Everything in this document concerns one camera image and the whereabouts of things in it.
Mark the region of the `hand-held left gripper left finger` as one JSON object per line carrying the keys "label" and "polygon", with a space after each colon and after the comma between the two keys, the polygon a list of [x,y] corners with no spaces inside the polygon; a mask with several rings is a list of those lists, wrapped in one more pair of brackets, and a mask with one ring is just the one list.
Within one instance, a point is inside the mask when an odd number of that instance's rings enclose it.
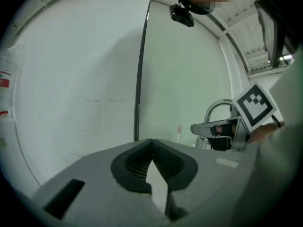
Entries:
{"label": "hand-held left gripper left finger", "polygon": [[86,155],[43,184],[32,200],[54,227],[161,227],[169,219],[146,182],[151,140]]}

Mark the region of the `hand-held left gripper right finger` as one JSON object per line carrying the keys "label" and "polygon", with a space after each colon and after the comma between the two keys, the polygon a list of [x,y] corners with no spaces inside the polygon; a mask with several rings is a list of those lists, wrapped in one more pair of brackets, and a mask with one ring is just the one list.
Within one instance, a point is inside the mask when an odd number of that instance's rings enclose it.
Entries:
{"label": "hand-held left gripper right finger", "polygon": [[255,165],[255,147],[216,151],[153,140],[153,161],[168,185],[165,214],[178,220],[201,212],[230,218]]}

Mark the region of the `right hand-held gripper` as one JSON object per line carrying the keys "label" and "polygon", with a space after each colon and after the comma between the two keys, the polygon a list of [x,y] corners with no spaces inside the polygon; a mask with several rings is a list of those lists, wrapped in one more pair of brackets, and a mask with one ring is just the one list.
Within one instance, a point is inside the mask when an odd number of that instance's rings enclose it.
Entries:
{"label": "right hand-held gripper", "polygon": [[246,88],[232,100],[232,103],[239,115],[236,117],[237,125],[216,125],[211,128],[213,136],[234,136],[232,145],[229,138],[210,138],[208,141],[213,150],[245,150],[251,133],[268,118],[272,118],[277,126],[277,118],[274,116],[276,107],[259,83],[256,82]]}

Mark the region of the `person's right hand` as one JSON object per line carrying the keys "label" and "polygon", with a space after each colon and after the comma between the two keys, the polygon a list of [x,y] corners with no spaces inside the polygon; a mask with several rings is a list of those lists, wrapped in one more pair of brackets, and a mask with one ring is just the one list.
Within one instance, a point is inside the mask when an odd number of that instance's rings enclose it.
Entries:
{"label": "person's right hand", "polygon": [[285,125],[284,122],[280,122],[280,126],[277,126],[274,123],[268,123],[268,124],[259,126],[257,129],[255,129],[250,134],[249,143],[263,140],[268,135],[273,133],[275,130],[283,127],[284,125]]}

